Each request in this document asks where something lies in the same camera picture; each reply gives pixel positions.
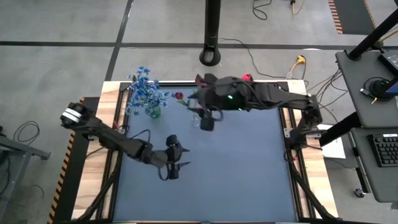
red flower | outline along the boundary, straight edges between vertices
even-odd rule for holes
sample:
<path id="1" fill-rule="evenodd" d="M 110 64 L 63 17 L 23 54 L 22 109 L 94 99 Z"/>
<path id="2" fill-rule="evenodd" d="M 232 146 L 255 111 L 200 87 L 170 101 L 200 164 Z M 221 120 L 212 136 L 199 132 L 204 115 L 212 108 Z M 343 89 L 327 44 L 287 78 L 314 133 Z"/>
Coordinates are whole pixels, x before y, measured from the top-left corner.
<path id="1" fill-rule="evenodd" d="M 182 98 L 184 97 L 184 94 L 182 92 L 176 92 L 176 93 L 174 93 L 174 97 L 178 100 L 182 100 Z"/>
<path id="2" fill-rule="evenodd" d="M 253 82 L 253 77 L 250 74 L 246 73 L 242 76 L 242 80 Z"/>

